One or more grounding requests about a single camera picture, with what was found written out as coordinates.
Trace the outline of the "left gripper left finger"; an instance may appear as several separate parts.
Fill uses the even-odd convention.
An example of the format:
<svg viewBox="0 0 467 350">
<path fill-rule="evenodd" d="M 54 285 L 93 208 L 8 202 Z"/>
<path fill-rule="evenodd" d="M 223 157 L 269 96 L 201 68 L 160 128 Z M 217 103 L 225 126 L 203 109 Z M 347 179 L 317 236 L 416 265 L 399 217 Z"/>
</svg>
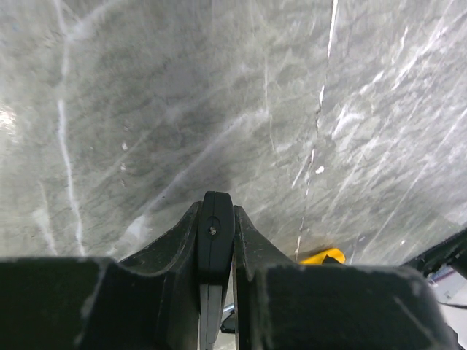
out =
<svg viewBox="0 0 467 350">
<path fill-rule="evenodd" d="M 195 349 L 194 203 L 167 233 L 122 261 L 1 260 L 3 349 Z"/>
</svg>

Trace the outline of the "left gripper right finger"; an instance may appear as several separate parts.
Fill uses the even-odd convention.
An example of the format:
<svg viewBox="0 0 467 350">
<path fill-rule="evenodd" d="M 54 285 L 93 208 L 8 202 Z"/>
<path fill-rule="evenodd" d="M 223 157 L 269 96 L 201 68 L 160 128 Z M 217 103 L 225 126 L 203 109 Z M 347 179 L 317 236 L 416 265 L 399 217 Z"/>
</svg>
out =
<svg viewBox="0 0 467 350">
<path fill-rule="evenodd" d="M 456 349 L 431 273 L 407 266 L 299 265 L 236 206 L 238 349 Z"/>
</svg>

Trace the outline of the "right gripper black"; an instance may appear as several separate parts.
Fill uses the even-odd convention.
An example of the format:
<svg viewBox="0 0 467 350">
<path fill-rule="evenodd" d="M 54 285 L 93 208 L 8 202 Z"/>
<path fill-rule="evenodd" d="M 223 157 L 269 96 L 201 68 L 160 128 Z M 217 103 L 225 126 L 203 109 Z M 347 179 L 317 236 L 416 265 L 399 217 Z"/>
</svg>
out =
<svg viewBox="0 0 467 350">
<path fill-rule="evenodd" d="M 466 229 L 404 262 L 402 266 L 421 273 L 435 273 L 445 265 L 452 265 L 466 254 Z"/>
</svg>

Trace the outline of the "yellow handled screwdriver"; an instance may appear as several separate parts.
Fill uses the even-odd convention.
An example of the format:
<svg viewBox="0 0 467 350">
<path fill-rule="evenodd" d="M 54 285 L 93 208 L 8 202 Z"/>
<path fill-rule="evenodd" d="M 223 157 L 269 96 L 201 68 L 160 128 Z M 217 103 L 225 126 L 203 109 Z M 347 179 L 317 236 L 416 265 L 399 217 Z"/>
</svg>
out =
<svg viewBox="0 0 467 350">
<path fill-rule="evenodd" d="M 337 248 L 329 248 L 301 259 L 298 263 L 300 265 L 322 265 L 325 263 L 344 264 L 345 262 L 346 257 L 341 250 Z"/>
</svg>

